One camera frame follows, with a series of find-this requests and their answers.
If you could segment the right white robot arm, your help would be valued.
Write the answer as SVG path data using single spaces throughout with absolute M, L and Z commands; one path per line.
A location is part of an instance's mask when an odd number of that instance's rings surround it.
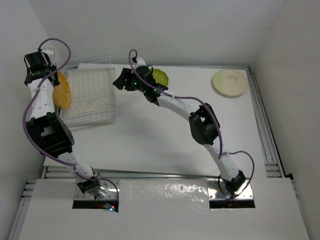
M 204 146 L 215 161 L 228 194 L 235 194 L 244 184 L 246 177 L 230 154 L 221 143 L 214 145 L 221 133 L 210 104 L 197 98 L 174 96 L 167 86 L 154 79 L 148 66 L 139 66 L 135 70 L 123 68 L 113 85 L 119 90 L 140 91 L 150 103 L 171 110 L 187 120 L 193 139 Z

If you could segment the cream and green plate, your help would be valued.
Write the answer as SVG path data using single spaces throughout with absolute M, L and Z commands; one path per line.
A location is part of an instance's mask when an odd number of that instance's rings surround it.
M 248 80 L 236 70 L 220 70 L 212 76 L 213 89 L 223 97 L 237 98 L 242 96 L 248 87 Z

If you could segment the green polka dot plate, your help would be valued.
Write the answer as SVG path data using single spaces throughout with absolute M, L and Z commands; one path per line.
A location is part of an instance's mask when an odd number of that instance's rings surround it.
M 154 68 L 152 71 L 152 76 L 156 82 L 156 86 L 169 86 L 169 77 L 168 75 L 161 69 Z

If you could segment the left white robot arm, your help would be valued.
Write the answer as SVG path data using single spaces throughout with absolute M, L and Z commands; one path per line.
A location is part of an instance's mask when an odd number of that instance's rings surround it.
M 56 64 L 51 61 L 54 51 L 45 49 L 24 56 L 27 75 L 24 84 L 31 94 L 30 117 L 24 114 L 23 129 L 39 152 L 63 164 L 77 183 L 94 177 L 93 169 L 73 150 L 73 135 L 55 112 L 54 87 L 58 86 Z

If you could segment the orange plate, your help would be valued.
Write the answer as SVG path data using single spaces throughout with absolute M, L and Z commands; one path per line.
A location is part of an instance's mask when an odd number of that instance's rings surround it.
M 53 90 L 53 103 L 61 109 L 69 109 L 72 104 L 72 93 L 66 76 L 61 72 L 57 72 L 59 85 Z

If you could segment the clear plastic dish rack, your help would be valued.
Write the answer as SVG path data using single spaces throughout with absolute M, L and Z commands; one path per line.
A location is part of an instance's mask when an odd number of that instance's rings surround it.
M 116 118 L 115 69 L 109 54 L 71 59 L 62 69 L 71 91 L 71 105 L 60 112 L 69 128 L 110 124 Z

